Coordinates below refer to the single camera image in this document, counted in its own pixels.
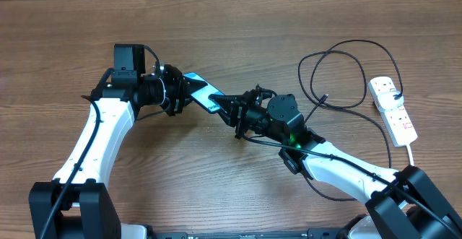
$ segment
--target white power strip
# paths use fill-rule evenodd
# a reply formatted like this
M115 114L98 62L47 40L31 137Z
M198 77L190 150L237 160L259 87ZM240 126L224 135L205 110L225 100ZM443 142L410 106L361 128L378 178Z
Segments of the white power strip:
M404 108L404 98L395 99L399 91L390 77L376 77L370 80L368 87L393 144L395 147L406 146L409 162L414 165L410 144L417 139L417 132Z

